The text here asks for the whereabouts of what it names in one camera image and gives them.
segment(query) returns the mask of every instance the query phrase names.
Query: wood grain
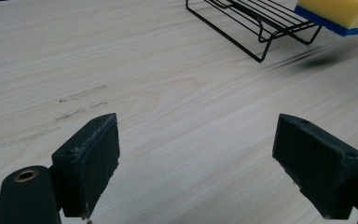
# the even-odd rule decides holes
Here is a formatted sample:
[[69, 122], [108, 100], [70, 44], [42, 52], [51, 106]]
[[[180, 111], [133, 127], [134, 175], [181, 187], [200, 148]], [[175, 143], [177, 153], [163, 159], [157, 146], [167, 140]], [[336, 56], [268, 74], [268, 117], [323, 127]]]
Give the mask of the wood grain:
[[257, 63], [182, 0], [0, 2], [0, 184], [113, 112], [122, 156], [94, 223], [358, 219], [323, 220], [271, 157], [280, 113], [358, 149], [358, 36], [278, 39]]

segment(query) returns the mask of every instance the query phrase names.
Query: screw hole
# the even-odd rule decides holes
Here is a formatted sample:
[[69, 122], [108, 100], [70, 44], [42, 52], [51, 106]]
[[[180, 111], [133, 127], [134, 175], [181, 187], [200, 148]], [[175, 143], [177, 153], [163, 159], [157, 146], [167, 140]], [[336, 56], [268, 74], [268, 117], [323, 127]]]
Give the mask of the screw hole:
[[350, 157], [350, 158], [356, 158], [357, 155], [354, 154], [353, 152], [350, 152], [350, 153], [348, 153], [348, 157]]
[[36, 170], [27, 170], [19, 173], [14, 177], [14, 181], [18, 183], [22, 183], [31, 179], [34, 179], [34, 177], [37, 176]]

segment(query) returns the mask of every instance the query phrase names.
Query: wire rack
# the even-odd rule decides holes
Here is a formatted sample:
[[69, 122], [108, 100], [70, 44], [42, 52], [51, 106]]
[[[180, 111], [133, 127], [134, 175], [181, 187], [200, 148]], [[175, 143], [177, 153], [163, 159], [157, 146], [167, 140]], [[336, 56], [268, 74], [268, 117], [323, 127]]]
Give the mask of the wire rack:
[[[217, 25], [196, 12], [196, 9], [192, 7], [199, 3], [206, 3], [208, 7], [217, 9], [230, 18], [230, 21], [236, 22], [247, 31], [256, 35], [257, 41], [266, 45], [264, 51], [261, 53], [261, 57], [257, 56], [231, 35], [228, 35]], [[186, 0], [186, 8], [259, 63], [265, 60], [273, 39], [289, 35], [304, 45], [309, 45], [322, 29], [322, 26], [297, 16], [297, 14], [288, 7], [271, 0], [199, 0], [195, 3], [189, 3], [189, 0]], [[314, 27], [315, 31], [311, 35], [310, 40], [305, 40], [296, 35], [297, 32], [312, 27]]]

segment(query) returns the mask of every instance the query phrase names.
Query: sponge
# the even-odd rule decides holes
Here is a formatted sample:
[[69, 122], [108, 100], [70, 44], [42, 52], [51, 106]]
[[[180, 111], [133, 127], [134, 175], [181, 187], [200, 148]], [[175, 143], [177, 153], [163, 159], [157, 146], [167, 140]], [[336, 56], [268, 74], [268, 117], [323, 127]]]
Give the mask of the sponge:
[[358, 0], [298, 0], [295, 13], [338, 35], [358, 35]]

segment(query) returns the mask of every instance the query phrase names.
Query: light wood grain surface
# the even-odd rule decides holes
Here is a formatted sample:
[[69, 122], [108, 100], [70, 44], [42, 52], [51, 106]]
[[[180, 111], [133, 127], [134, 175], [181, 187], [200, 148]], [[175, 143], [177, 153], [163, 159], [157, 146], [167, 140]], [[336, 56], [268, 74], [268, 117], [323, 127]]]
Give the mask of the light wood grain surface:
[[281, 38], [257, 63], [184, 0], [0, 2], [0, 184], [113, 112], [120, 165], [94, 223], [357, 222], [323, 220], [271, 150], [280, 113], [358, 149], [358, 36]]

